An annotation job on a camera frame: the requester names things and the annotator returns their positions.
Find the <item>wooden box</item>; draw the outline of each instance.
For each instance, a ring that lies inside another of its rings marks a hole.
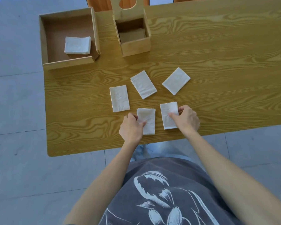
[[[42,64],[46,70],[93,63],[100,56],[95,11],[92,7],[39,15]],[[88,55],[66,54],[66,37],[92,38]]]
[[[148,26],[143,0],[136,0],[134,7],[122,9],[120,0],[110,0],[113,22],[123,57],[151,50],[151,32]]]

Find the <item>gray floor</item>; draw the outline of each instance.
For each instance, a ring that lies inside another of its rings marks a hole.
[[[0,225],[62,223],[119,150],[46,153],[37,15],[82,7],[85,0],[0,1]],[[205,138],[281,199],[281,126]],[[175,144],[200,164],[187,141]]]

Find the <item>graphic t-shirt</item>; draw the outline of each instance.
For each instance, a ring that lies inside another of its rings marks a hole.
[[[197,164],[159,157],[131,162],[100,225],[240,225]]]

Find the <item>table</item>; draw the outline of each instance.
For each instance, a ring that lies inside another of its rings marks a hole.
[[[121,56],[112,11],[97,12],[101,57],[90,65],[44,72],[49,156],[121,147],[128,111],[112,112],[109,87],[127,85],[131,112],[155,108],[154,136],[164,130],[159,105],[189,104],[209,135],[281,124],[281,0],[199,0],[145,8],[148,53]],[[173,96],[161,84],[181,67],[191,80]],[[142,100],[130,77],[145,70],[157,93]]]

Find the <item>forearm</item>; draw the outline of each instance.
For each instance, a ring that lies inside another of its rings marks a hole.
[[[120,152],[86,189],[64,224],[98,224],[105,209],[120,190],[137,143],[124,143]]]
[[[189,131],[186,137],[240,220],[247,225],[281,224],[281,201],[268,189],[218,153],[196,131]]]

